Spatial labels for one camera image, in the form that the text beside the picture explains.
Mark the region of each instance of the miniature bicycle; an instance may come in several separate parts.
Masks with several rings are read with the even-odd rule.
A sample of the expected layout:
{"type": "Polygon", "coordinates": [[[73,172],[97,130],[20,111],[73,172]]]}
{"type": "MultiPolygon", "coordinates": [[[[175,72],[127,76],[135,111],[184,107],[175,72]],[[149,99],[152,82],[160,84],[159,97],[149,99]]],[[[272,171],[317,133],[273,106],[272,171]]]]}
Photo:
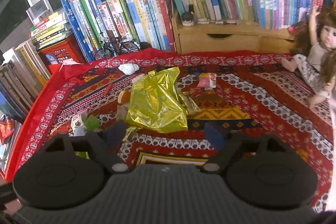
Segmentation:
{"type": "Polygon", "coordinates": [[[94,58],[95,60],[110,58],[115,56],[115,50],[113,49],[112,43],[116,42],[118,44],[118,54],[126,54],[131,52],[138,52],[140,49],[134,43],[134,41],[122,41],[122,37],[114,37],[114,38],[106,38],[100,35],[100,43],[102,45],[102,49],[96,52],[94,58]]]}

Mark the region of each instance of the doll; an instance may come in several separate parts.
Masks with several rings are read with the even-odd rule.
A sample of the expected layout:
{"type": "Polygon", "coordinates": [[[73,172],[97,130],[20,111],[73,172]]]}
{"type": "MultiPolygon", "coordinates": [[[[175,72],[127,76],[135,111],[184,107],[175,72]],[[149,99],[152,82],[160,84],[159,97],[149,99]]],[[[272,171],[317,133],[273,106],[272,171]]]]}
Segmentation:
{"type": "Polygon", "coordinates": [[[298,68],[313,89],[314,96],[307,99],[310,109],[330,98],[336,79],[336,14],[330,9],[322,11],[316,24],[317,15],[317,7],[313,7],[308,25],[295,37],[292,60],[281,60],[288,71],[298,68]]]}

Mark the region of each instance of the crumpled white tissue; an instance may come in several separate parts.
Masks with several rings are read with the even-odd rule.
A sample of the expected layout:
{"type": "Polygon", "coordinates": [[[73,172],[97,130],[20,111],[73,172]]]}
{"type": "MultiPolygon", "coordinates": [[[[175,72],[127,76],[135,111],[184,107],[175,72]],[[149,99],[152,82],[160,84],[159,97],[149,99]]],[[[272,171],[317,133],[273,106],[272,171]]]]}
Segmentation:
{"type": "Polygon", "coordinates": [[[137,64],[122,64],[118,67],[118,69],[126,75],[132,75],[139,70],[139,66],[137,64]]]}

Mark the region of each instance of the doll's face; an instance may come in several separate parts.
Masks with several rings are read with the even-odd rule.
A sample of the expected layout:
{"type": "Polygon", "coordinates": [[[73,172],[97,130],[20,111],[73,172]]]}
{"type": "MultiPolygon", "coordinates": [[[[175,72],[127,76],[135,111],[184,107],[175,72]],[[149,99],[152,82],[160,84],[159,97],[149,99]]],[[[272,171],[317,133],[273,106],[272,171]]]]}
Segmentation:
{"type": "Polygon", "coordinates": [[[329,26],[323,26],[321,31],[321,41],[327,48],[336,48],[336,29],[329,26]]]}

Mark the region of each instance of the doll's shirt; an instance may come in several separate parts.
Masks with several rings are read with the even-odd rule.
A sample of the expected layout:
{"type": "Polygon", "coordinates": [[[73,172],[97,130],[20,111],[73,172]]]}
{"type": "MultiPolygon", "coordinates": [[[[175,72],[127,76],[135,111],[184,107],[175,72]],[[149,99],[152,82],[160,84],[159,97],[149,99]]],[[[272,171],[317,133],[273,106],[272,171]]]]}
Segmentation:
{"type": "Polygon", "coordinates": [[[309,52],[308,55],[308,62],[310,65],[312,65],[315,69],[317,69],[318,72],[321,70],[321,63],[323,56],[327,53],[328,51],[324,48],[321,47],[319,43],[314,44],[309,52]]]}

